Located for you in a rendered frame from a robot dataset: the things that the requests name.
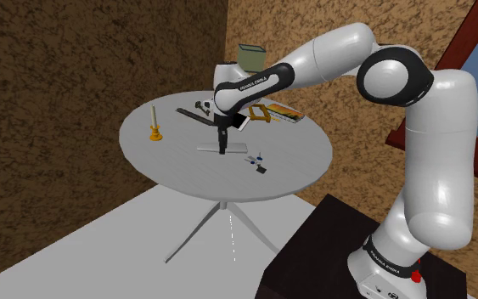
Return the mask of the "green open box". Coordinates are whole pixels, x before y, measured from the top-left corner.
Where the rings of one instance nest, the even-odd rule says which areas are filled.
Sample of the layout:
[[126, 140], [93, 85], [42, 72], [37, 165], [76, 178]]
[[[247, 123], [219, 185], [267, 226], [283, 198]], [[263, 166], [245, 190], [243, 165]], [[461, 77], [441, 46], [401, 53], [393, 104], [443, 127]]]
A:
[[240, 44], [237, 62], [246, 72], [257, 73], [264, 70], [267, 51], [261, 47], [250, 44]]

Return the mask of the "dark robot stand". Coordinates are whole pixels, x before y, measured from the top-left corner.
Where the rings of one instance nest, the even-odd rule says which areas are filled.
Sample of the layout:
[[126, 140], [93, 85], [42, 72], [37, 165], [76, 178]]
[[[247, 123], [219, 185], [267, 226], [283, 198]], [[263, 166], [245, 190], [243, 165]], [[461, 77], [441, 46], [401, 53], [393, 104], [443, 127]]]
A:
[[372, 218], [326, 195], [266, 267], [255, 299], [365, 299], [347, 258], [378, 227]]

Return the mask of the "flat grey slab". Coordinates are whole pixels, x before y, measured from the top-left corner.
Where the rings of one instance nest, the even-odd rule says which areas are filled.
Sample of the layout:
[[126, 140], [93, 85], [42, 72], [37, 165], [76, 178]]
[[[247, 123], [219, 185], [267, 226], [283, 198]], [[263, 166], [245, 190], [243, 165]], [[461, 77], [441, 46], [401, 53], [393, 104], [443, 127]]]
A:
[[[208, 151], [208, 152], [220, 152], [221, 146], [219, 143], [201, 143], [197, 146], [197, 150], [199, 151]], [[228, 143], [227, 147], [225, 148], [226, 153], [239, 153], [239, 154], [247, 154], [248, 148], [246, 143]]]

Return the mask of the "yellow wooden frame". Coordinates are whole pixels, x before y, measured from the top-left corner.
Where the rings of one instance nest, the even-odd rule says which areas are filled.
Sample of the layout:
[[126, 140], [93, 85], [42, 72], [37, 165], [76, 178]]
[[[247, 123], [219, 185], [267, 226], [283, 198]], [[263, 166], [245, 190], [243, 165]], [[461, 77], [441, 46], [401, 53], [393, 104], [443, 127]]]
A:
[[[261, 116], [257, 116], [255, 114], [254, 109], [259, 108], [260, 111], [262, 112]], [[253, 104], [252, 106], [249, 107], [249, 112], [250, 112], [250, 119], [252, 121], [265, 121], [266, 123], [271, 122], [271, 116], [269, 112], [267, 111], [267, 108], [264, 104]]]

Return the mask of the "round grey table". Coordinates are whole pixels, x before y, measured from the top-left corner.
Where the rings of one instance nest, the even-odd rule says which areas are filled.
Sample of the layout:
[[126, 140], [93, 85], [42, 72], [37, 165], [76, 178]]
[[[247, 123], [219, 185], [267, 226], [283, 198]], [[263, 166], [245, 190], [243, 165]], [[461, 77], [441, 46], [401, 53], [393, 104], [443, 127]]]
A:
[[[247, 154], [199, 151], [199, 144], [217, 141], [217, 129], [176, 112], [176, 108], [193, 111], [197, 101], [210, 96], [209, 91], [175, 93], [142, 104], [121, 125], [122, 152], [138, 172], [154, 182], [212, 201], [202, 223], [219, 210], [229, 210], [270, 250], [278, 252], [239, 204], [292, 195], [317, 182], [332, 161], [329, 138], [309, 117], [297, 123], [249, 121], [242, 130], [228, 131], [228, 142], [246, 143]], [[151, 105], [163, 136], [160, 141], [149, 139]], [[252, 165], [245, 160], [249, 155], [261, 155], [263, 162]], [[258, 166], [266, 172], [259, 173]]]

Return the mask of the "orange and black book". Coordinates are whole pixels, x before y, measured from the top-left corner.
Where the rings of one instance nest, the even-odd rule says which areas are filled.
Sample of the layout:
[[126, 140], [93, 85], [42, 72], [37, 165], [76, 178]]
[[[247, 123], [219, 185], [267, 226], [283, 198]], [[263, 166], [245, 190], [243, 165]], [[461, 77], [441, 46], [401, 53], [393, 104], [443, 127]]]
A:
[[297, 123], [305, 117], [305, 115], [299, 111], [282, 106], [280, 104], [268, 105], [267, 112], [277, 119], [283, 119], [292, 123]]

